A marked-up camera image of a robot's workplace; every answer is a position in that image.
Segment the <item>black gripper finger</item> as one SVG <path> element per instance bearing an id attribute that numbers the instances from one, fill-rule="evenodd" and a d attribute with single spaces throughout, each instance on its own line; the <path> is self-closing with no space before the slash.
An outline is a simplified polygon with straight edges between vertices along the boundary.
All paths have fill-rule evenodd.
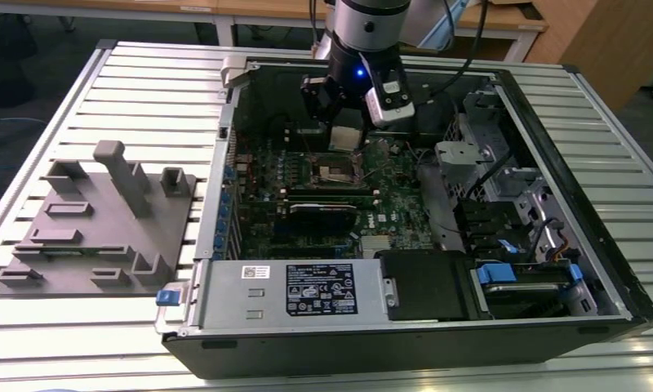
<path id="1" fill-rule="evenodd" d="M 330 130 L 342 111 L 342 88 L 336 81 L 331 76 L 314 77 L 306 74 L 302 78 L 300 94 L 308 115 L 324 130 Z"/>
<path id="2" fill-rule="evenodd" d="M 363 149 L 366 147 L 366 140 L 367 140 L 369 132 L 371 130 L 371 114 L 367 105 L 362 105 L 359 107 L 359 111 L 361 111 L 361 118 L 362 118 L 359 149 Z"/>

